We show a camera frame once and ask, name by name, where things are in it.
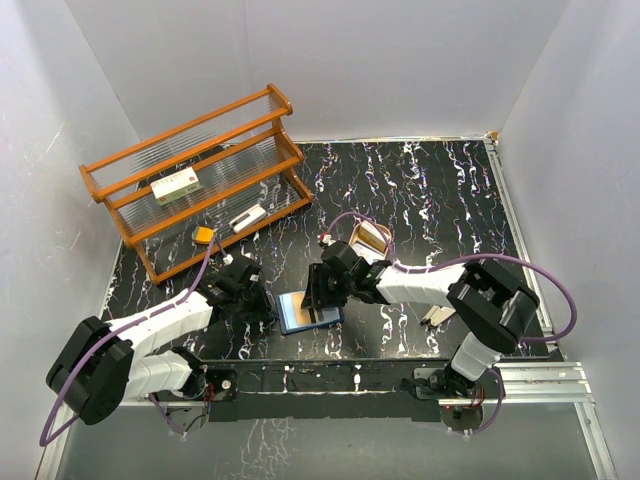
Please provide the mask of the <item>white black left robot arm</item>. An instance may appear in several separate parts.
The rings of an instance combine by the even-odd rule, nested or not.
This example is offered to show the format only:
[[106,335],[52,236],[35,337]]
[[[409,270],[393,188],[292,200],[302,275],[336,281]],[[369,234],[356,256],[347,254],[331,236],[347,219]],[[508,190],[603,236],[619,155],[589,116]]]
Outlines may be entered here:
[[87,425],[106,419],[124,400],[169,391],[198,399],[208,391],[205,366],[188,349],[166,346],[217,322],[261,322],[273,308],[261,265],[230,258],[186,289],[140,316],[81,321],[51,366],[47,386]]

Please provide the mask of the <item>gold striped credit card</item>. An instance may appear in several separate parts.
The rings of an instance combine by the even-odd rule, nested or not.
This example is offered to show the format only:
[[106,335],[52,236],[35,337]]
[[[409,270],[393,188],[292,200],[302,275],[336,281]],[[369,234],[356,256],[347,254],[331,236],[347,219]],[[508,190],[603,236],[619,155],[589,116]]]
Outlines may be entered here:
[[313,328],[316,325],[316,311],[302,306],[304,295],[302,291],[292,293],[292,325],[295,329]]

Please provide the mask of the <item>blue leather card holder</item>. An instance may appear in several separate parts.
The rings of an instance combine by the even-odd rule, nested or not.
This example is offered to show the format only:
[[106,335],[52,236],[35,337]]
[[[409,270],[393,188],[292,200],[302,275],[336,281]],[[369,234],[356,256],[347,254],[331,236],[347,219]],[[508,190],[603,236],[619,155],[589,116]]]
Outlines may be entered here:
[[341,308],[303,308],[304,295],[304,292],[297,291],[277,296],[276,307],[280,331],[283,335],[330,327],[344,322],[344,313]]

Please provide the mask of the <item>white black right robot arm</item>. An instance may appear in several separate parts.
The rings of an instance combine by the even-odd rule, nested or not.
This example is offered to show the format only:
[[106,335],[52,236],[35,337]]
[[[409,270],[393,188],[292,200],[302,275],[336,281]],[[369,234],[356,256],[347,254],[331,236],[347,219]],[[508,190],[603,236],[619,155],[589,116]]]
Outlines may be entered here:
[[460,397],[471,395],[487,370],[516,351],[540,303],[533,290],[493,258],[420,272],[388,259],[370,262],[337,241],[324,248],[320,262],[309,266],[301,307],[341,308],[351,297],[366,304],[413,302],[453,309],[469,333],[444,368],[414,384]]

